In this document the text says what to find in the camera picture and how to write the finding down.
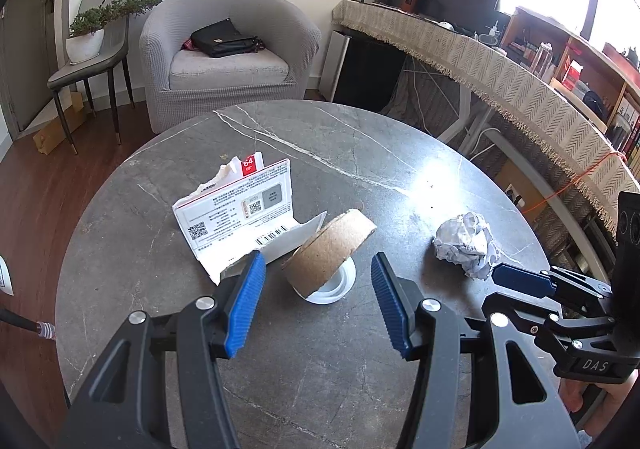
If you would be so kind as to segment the grey door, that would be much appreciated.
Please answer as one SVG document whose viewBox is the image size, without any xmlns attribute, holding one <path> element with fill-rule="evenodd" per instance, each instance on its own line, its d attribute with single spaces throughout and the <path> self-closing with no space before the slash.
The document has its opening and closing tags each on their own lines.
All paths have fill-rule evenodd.
<svg viewBox="0 0 640 449">
<path fill-rule="evenodd" d="M 2 111 L 13 139 L 50 101 L 47 80 L 56 65 L 55 0 L 8 0 L 1 13 L 1 57 L 6 101 Z"/>
</svg>

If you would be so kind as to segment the white paper ball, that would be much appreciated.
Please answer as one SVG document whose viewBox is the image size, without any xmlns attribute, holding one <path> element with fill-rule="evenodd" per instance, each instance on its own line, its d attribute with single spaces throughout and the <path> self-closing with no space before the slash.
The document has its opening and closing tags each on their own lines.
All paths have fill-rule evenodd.
<svg viewBox="0 0 640 449">
<path fill-rule="evenodd" d="M 474 212 L 444 221 L 433 244 L 437 259 L 460 266 L 465 276 L 474 280 L 487 280 L 501 258 L 488 222 Z"/>
</svg>

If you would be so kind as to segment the black handbag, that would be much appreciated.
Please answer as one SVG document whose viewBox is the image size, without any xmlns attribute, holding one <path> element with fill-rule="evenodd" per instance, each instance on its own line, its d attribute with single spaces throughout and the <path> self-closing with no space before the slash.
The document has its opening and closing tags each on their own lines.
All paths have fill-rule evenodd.
<svg viewBox="0 0 640 449">
<path fill-rule="evenodd" d="M 229 18 L 200 28 L 182 44 L 183 50 L 201 51 L 207 57 L 216 59 L 255 53 L 265 48 L 261 39 L 243 35 Z"/>
</svg>

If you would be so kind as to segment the wooden bookshelf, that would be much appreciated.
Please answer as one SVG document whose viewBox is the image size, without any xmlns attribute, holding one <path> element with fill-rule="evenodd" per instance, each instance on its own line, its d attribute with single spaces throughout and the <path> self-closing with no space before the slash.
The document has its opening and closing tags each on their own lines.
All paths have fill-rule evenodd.
<svg viewBox="0 0 640 449">
<path fill-rule="evenodd" d="M 633 158 L 639 152 L 639 74 L 611 45 L 597 50 L 554 19 L 516 8 L 501 39 L 509 59 L 529 68 L 545 42 L 553 52 L 553 68 L 547 78 L 563 83 L 575 65 L 579 71 L 575 97 L 582 99 L 588 91 L 599 97 L 602 109 L 597 114 L 606 125 L 605 136 L 615 149 Z"/>
</svg>

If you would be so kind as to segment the potted green plant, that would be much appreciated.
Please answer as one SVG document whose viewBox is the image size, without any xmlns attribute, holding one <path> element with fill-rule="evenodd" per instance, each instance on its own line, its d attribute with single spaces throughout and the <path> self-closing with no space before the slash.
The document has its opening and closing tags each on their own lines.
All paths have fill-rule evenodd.
<svg viewBox="0 0 640 449">
<path fill-rule="evenodd" d="M 105 27 L 128 16 L 142 16 L 163 0 L 102 1 L 97 7 L 78 13 L 70 24 L 70 36 L 65 42 L 70 64 L 79 64 L 95 58 L 104 39 Z"/>
</svg>

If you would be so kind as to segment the brown cardboard tape roll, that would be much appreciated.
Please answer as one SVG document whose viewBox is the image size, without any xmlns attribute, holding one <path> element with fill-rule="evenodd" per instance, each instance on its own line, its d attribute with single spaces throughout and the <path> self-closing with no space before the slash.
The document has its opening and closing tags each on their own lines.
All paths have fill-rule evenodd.
<svg viewBox="0 0 640 449">
<path fill-rule="evenodd" d="M 331 305 L 344 299 L 357 278 L 352 255 L 375 230 L 361 210 L 349 209 L 299 247 L 283 265 L 285 279 L 308 303 Z"/>
</svg>

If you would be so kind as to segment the black monitor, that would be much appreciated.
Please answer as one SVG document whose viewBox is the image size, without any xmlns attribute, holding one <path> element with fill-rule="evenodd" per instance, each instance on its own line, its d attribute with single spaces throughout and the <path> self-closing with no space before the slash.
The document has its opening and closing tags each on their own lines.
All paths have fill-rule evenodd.
<svg viewBox="0 0 640 449">
<path fill-rule="evenodd" d="M 500 19 L 499 0 L 418 0 L 416 12 L 471 32 L 484 32 Z"/>
</svg>

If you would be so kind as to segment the white torn paper box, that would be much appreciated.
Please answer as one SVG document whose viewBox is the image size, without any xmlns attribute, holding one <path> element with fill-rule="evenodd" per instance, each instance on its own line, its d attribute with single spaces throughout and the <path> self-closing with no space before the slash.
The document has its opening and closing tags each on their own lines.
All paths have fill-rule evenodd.
<svg viewBox="0 0 640 449">
<path fill-rule="evenodd" d="M 269 264 L 297 250 L 326 220 L 324 212 L 306 222 L 294 218 L 291 162 L 266 166 L 259 152 L 233 157 L 172 211 L 213 284 L 251 251 Z"/>
</svg>

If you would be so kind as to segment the beige fringed tablecloth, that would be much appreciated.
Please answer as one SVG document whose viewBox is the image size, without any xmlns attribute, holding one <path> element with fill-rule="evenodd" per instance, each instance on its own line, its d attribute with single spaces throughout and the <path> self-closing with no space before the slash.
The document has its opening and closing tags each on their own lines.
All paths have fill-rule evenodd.
<svg viewBox="0 0 640 449">
<path fill-rule="evenodd" d="M 549 85 L 475 39 L 405 13 L 341 0 L 332 22 L 382 40 L 468 87 L 575 179 L 615 235 L 618 195 L 637 193 L 639 183 L 602 132 Z"/>
</svg>

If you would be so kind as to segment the grey side chair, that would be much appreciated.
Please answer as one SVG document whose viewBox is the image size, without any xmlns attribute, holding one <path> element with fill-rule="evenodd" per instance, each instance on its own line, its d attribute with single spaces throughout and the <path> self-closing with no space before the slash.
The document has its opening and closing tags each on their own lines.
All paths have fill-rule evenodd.
<svg viewBox="0 0 640 449">
<path fill-rule="evenodd" d="M 108 4 L 114 0 L 81 0 L 79 5 L 79 13 L 82 13 L 91 8 L 98 8 L 100 5 Z M 70 85 L 78 82 L 82 82 L 85 85 L 87 91 L 87 97 L 91 110 L 93 111 L 93 100 L 91 96 L 89 78 L 106 73 L 107 76 L 107 88 L 108 88 L 108 100 L 110 100 L 112 119 L 114 124 L 114 131 L 116 134 L 117 143 L 121 144 L 120 140 L 120 128 L 116 102 L 116 90 L 114 81 L 114 70 L 117 65 L 122 64 L 122 72 L 125 77 L 125 84 L 129 96 L 129 101 L 135 107 L 134 96 L 132 95 L 131 80 L 128 70 L 128 32 L 129 32 L 129 16 L 120 18 L 114 22 L 107 24 L 103 30 L 97 31 L 94 34 L 98 37 L 82 36 L 78 37 L 80 40 L 84 40 L 87 45 L 82 45 L 89 51 L 85 53 L 85 56 L 89 56 L 87 60 L 81 62 L 74 62 L 73 60 L 67 60 L 66 65 L 63 65 L 57 72 L 52 74 L 47 81 L 48 88 L 52 91 L 53 101 L 55 104 L 56 112 L 58 112 L 58 118 L 60 119 L 64 136 L 68 143 L 72 147 L 75 154 L 77 154 L 77 148 L 72 137 L 72 132 L 68 127 L 66 117 L 64 116 L 64 110 L 62 108 L 62 102 L 60 99 L 60 91 Z"/>
</svg>

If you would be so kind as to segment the cardboard box on floor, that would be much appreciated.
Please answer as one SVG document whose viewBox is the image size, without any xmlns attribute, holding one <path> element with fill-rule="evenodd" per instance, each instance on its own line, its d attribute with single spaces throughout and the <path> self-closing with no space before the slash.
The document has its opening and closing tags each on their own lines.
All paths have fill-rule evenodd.
<svg viewBox="0 0 640 449">
<path fill-rule="evenodd" d="M 67 102 L 62 102 L 63 115 L 65 117 L 68 130 L 75 131 L 87 120 L 87 112 L 81 93 L 72 91 Z M 35 135 L 32 136 L 36 149 L 39 153 L 49 155 L 63 141 L 66 135 L 60 118 L 55 115 L 52 120 L 40 128 Z"/>
</svg>

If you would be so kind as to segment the black table leg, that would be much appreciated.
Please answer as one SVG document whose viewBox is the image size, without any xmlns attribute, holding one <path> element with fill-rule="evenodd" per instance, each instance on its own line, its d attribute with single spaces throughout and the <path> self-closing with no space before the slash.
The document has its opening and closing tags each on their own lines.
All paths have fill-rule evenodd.
<svg viewBox="0 0 640 449">
<path fill-rule="evenodd" d="M 0 309 L 0 321 L 15 328 L 36 333 L 43 339 L 55 339 L 55 326 L 49 322 L 32 321 L 6 308 Z"/>
</svg>

